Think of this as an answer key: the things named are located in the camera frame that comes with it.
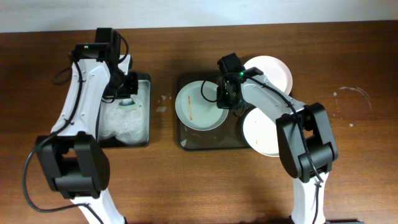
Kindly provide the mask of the green yellow sponge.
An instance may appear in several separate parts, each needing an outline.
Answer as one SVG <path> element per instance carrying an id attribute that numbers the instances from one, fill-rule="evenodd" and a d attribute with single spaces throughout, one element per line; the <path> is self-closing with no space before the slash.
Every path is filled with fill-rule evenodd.
<path id="1" fill-rule="evenodd" d="M 121 100 L 119 102 L 119 107 L 122 110 L 132 111 L 132 110 L 135 110 L 137 108 L 137 104 L 135 103 L 135 101 L 132 98 L 129 98 L 129 99 Z"/>

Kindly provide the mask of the light blue plate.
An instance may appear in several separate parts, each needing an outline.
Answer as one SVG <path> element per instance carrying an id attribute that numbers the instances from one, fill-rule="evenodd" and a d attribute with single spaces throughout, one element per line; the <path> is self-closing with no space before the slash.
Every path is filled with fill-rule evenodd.
<path id="1" fill-rule="evenodd" d="M 228 116 L 228 110 L 219 109 L 215 100 L 218 85 L 203 80 L 186 84 L 177 94 L 175 111 L 179 120 L 187 127 L 197 131 L 209 131 L 220 126 Z"/>

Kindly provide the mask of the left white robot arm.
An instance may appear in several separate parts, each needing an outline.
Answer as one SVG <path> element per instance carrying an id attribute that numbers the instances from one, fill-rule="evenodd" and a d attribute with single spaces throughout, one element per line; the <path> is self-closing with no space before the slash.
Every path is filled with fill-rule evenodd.
<path id="1" fill-rule="evenodd" d="M 39 136 L 38 157 L 51 190 L 72 201 L 90 223 L 125 223 L 108 190 L 110 164 L 97 140 L 102 103 L 137 94 L 132 58 L 121 54 L 126 40 L 112 28 L 96 30 L 95 41 L 69 54 L 71 84 L 48 136 Z"/>

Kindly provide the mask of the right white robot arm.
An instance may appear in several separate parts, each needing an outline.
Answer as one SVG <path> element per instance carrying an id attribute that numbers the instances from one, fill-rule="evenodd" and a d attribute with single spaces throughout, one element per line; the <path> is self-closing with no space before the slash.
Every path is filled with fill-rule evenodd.
<path id="1" fill-rule="evenodd" d="M 221 57 L 217 65 L 221 76 L 217 107 L 235 110 L 251 104 L 276 125 L 279 158 L 293 178 L 290 221 L 326 223 L 325 184 L 338 158 L 338 148 L 325 107 L 290 97 L 260 69 L 245 68 L 235 53 Z"/>

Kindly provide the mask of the cream white plate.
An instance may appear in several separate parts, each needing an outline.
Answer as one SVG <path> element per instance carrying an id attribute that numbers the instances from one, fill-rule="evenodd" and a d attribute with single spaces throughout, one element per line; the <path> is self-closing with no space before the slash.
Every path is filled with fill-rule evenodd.
<path id="1" fill-rule="evenodd" d="M 279 157 L 276 125 L 259 108 L 254 108 L 246 115 L 243 134 L 246 142 L 258 153 Z"/>

